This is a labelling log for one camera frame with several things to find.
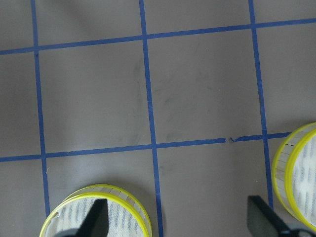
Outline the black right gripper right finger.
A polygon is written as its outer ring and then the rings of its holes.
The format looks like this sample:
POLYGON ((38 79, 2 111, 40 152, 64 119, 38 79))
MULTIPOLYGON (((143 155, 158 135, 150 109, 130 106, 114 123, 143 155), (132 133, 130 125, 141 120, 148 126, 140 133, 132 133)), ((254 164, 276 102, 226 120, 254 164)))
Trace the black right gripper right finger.
POLYGON ((260 196, 247 198, 247 227, 253 237, 295 237, 260 196))

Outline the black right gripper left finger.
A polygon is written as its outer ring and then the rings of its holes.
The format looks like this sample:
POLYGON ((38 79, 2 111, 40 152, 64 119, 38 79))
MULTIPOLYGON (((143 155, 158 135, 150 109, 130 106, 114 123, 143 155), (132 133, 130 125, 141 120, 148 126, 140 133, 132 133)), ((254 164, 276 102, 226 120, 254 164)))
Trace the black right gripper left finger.
POLYGON ((107 237, 109 213, 107 199, 97 199, 76 232, 77 237, 107 237))

